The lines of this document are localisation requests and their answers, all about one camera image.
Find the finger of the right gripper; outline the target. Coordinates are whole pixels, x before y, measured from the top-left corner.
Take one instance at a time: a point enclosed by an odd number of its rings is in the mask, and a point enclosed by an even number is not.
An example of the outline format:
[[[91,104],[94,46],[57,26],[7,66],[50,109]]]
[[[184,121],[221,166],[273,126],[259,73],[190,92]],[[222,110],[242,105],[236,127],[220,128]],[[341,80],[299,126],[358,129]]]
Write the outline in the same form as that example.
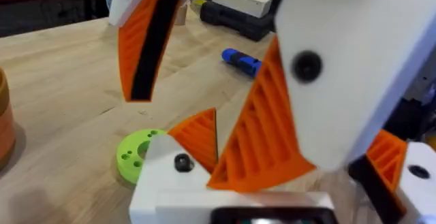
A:
[[[119,29],[119,73],[126,101],[152,100],[157,72],[184,2],[112,0],[108,21]]]
[[[281,0],[208,186],[254,192],[363,155],[435,45],[435,0]]]

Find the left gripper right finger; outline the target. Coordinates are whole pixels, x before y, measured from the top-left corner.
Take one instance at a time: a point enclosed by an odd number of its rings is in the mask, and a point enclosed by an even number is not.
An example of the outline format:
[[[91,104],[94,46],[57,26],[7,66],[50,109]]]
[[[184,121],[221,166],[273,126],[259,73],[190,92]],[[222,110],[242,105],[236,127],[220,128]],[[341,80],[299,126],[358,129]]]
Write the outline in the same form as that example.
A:
[[[382,223],[435,222],[435,150],[380,131],[348,167]]]

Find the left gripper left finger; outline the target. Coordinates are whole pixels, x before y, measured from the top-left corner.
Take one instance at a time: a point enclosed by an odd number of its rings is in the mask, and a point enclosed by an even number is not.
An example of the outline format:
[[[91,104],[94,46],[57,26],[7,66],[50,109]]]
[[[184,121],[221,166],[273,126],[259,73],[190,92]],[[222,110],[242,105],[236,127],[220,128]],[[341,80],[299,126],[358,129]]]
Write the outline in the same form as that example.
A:
[[[131,223],[209,223],[206,183],[218,161],[216,110],[203,110],[168,132],[149,131],[129,205]]]

